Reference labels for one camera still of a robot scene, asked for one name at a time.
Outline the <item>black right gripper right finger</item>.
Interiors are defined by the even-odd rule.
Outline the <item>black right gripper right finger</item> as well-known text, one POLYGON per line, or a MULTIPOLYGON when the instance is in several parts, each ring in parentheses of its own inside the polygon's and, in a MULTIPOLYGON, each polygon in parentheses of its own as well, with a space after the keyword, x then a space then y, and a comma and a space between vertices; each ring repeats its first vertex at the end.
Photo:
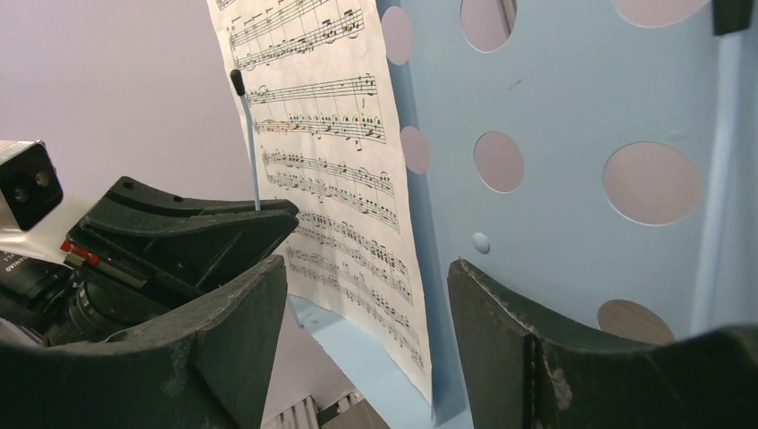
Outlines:
POLYGON ((576 322, 465 259, 451 316, 477 428, 754 428, 757 330, 654 346, 576 322))

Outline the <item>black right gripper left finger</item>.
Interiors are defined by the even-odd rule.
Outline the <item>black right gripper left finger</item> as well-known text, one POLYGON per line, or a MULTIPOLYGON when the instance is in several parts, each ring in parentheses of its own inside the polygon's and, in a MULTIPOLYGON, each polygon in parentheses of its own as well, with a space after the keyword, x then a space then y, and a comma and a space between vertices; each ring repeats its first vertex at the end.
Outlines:
POLYGON ((287 301, 271 256, 100 342, 1 345, 4 428, 258 428, 287 301))

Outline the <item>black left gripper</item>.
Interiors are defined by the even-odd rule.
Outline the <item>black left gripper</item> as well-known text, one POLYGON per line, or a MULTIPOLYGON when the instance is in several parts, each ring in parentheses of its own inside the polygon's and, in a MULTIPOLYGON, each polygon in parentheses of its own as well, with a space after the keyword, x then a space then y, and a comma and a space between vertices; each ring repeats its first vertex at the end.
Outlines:
POLYGON ((298 225, 286 199, 185 198, 122 176, 67 233, 64 259, 1 252, 1 316, 47 347, 101 341, 214 290, 298 225))

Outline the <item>white sheet music page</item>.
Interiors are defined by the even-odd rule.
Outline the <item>white sheet music page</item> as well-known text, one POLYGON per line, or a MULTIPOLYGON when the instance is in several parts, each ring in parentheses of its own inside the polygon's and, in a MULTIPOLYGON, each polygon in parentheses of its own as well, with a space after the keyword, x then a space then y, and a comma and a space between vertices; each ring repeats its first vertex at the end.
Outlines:
POLYGON ((426 400, 432 362, 400 121, 376 3, 212 1, 262 199, 299 208, 292 294, 369 332, 426 400))

